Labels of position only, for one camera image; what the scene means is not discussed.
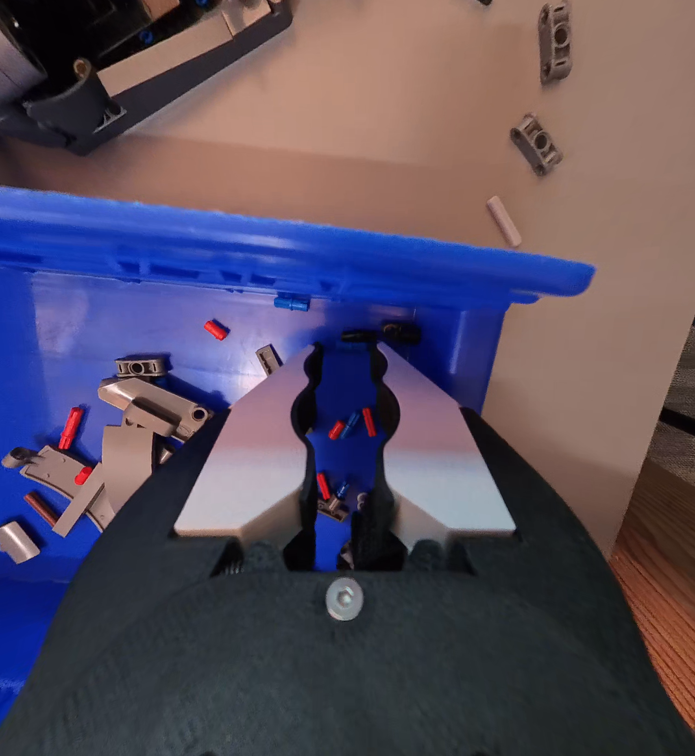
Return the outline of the blue plastic bin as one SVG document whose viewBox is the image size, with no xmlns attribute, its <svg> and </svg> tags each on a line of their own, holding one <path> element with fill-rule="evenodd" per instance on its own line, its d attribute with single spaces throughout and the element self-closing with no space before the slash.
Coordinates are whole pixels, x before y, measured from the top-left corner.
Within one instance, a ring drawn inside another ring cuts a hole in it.
<svg viewBox="0 0 695 756">
<path fill-rule="evenodd" d="M 67 583 L 98 537 L 66 538 L 23 501 L 35 484 L 1 461 L 55 444 L 83 407 L 74 452 L 95 463 L 118 410 L 97 398 L 114 361 L 164 355 L 163 387 L 220 411 L 264 379 L 256 350 L 288 360 L 321 343 L 316 463 L 348 503 L 373 483 L 383 435 L 339 418 L 375 403 L 368 354 L 348 329 L 416 323 L 399 354 L 481 410 L 505 313 L 584 293 L 595 268 L 513 252 L 299 222 L 0 187 L 0 720 L 25 682 Z"/>
</svg>

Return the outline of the pile of lego pieces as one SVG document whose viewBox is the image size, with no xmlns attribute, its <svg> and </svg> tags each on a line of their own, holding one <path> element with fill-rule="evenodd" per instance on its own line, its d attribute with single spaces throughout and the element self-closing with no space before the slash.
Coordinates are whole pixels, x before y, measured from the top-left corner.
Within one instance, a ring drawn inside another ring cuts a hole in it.
<svg viewBox="0 0 695 756">
<path fill-rule="evenodd" d="M 372 486 L 363 407 L 378 423 L 367 348 L 346 329 L 413 323 L 418 306 L 237 288 L 0 275 L 0 575 L 70 581 L 128 499 L 188 441 L 308 345 L 323 354 L 305 423 L 330 493 Z"/>
</svg>

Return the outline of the partly built lego car model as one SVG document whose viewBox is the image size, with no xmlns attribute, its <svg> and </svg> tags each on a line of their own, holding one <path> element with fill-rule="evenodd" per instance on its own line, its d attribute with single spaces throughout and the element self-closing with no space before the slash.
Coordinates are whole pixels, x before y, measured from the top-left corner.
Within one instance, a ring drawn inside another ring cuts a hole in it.
<svg viewBox="0 0 695 756">
<path fill-rule="evenodd" d="M 0 1 L 0 137 L 87 155 L 292 20 L 285 1 Z"/>
</svg>

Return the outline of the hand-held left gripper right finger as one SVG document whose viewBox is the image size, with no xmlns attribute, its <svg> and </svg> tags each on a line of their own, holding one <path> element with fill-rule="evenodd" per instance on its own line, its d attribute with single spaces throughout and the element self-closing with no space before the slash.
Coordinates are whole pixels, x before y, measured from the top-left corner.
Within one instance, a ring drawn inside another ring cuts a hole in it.
<svg viewBox="0 0 695 756">
<path fill-rule="evenodd" d="M 422 541 L 512 536 L 514 520 L 460 404 L 389 345 L 377 351 L 380 387 L 397 414 L 382 450 L 394 536 L 408 551 Z"/>
</svg>

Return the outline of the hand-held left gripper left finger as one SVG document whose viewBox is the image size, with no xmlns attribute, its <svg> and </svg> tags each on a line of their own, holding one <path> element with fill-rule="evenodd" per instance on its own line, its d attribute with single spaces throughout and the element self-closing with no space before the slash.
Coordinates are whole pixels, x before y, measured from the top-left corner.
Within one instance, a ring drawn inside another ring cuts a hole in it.
<svg viewBox="0 0 695 756">
<path fill-rule="evenodd" d="M 292 409 L 308 387 L 308 345 L 236 401 L 177 520 L 180 537 L 291 541 L 301 530 L 299 497 L 307 449 Z"/>
</svg>

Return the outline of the white lego axle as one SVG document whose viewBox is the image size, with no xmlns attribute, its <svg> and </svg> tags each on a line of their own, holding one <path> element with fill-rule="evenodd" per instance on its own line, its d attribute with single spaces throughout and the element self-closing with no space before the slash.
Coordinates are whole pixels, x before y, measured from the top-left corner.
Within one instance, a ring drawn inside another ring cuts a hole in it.
<svg viewBox="0 0 695 756">
<path fill-rule="evenodd" d="M 504 241 L 511 248 L 518 248 L 522 244 L 522 236 L 513 222 L 503 201 L 498 196 L 492 196 L 486 202 L 486 208 L 492 220 L 502 234 Z"/>
</svg>

